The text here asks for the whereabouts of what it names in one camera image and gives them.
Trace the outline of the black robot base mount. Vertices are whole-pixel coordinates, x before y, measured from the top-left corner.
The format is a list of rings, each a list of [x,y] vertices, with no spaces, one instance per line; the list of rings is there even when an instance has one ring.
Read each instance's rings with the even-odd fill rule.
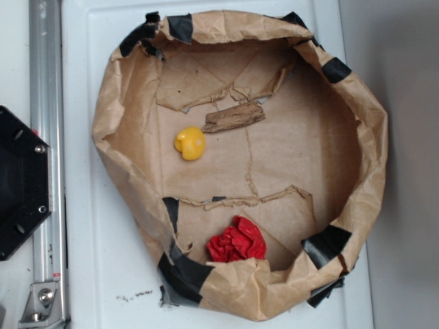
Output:
[[[46,144],[1,106],[1,260],[7,261],[51,214]]]

